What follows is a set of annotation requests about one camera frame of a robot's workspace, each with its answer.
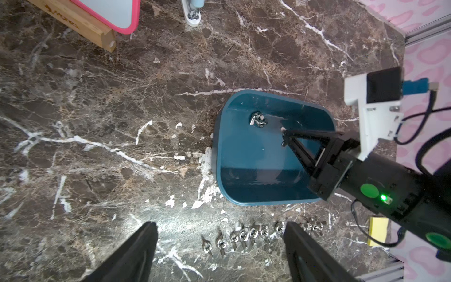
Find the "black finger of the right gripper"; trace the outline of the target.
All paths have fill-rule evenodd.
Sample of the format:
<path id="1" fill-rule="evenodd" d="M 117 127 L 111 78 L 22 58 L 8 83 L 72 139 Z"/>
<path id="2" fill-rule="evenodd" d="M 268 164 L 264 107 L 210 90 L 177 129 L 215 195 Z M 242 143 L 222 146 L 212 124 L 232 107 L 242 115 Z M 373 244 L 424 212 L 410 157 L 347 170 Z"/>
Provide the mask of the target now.
<path id="1" fill-rule="evenodd" d="M 290 138 L 285 141 L 286 145 L 293 151 L 305 172 L 313 178 L 318 178 L 319 174 L 324 170 L 330 162 L 330 147 L 329 145 L 320 144 L 320 150 L 313 154 L 301 141 L 301 139 Z"/>
<path id="2" fill-rule="evenodd" d="M 314 140 L 322 145 L 327 145 L 331 140 L 337 139 L 343 134 L 343 132 L 324 130 L 287 130 L 285 133 L 285 140 L 287 141 L 293 137 L 297 139 Z"/>

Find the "wing nut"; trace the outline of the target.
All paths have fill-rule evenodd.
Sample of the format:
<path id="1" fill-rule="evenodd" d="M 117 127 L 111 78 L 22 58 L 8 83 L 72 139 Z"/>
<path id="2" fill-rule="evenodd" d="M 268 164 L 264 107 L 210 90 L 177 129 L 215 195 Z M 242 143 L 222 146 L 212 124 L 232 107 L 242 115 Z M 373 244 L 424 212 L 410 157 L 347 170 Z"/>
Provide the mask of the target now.
<path id="1" fill-rule="evenodd" d="M 282 141 L 282 147 L 286 147 L 286 142 L 285 142 L 285 133 L 286 133 L 286 128 L 285 127 L 281 127 L 281 133 L 282 133 L 282 137 L 283 137 L 283 141 Z"/>

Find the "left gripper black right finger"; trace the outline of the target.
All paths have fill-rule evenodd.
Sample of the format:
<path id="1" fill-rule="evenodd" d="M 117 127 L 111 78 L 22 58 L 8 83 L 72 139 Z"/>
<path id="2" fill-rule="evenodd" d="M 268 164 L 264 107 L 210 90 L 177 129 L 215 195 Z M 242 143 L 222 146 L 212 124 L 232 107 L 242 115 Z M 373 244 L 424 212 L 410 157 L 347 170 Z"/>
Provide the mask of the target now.
<path id="1" fill-rule="evenodd" d="M 299 224 L 287 222 L 283 239 L 294 282 L 356 281 Z"/>

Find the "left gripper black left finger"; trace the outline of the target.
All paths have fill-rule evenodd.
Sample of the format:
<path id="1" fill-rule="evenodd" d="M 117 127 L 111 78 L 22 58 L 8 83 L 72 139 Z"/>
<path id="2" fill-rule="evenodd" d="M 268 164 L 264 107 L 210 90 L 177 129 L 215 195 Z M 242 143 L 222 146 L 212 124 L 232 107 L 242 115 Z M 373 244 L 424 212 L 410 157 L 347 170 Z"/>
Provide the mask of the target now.
<path id="1" fill-rule="evenodd" d="M 155 222 L 145 222 L 85 282 L 147 282 L 158 241 Z"/>

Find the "teal plastic storage box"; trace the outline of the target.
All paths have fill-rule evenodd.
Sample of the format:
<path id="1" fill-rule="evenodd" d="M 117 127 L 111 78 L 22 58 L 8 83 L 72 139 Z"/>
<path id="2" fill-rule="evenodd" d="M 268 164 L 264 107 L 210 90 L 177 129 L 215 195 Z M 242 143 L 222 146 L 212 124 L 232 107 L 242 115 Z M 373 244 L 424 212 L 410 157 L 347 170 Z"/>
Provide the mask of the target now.
<path id="1" fill-rule="evenodd" d="M 267 125 L 250 125 L 261 112 Z M 334 131 L 325 108 L 261 91 L 245 89 L 232 95 L 214 125 L 211 166 L 224 197 L 241 206 L 308 203 L 320 198 L 308 189 L 309 175 L 289 147 L 287 130 Z"/>

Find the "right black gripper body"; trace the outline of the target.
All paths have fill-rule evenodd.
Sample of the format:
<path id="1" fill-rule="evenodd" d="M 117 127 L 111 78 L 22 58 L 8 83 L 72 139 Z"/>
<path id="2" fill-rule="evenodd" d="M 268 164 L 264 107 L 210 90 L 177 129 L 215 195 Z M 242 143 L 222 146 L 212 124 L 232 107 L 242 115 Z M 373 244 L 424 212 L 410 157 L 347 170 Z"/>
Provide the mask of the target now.
<path id="1" fill-rule="evenodd" d="M 330 162 L 309 188 L 327 200 L 340 188 L 367 209 L 384 215 L 437 249 L 437 258 L 451 259 L 451 163 L 433 175 L 418 173 L 375 153 L 361 161 L 356 132 L 329 142 Z"/>

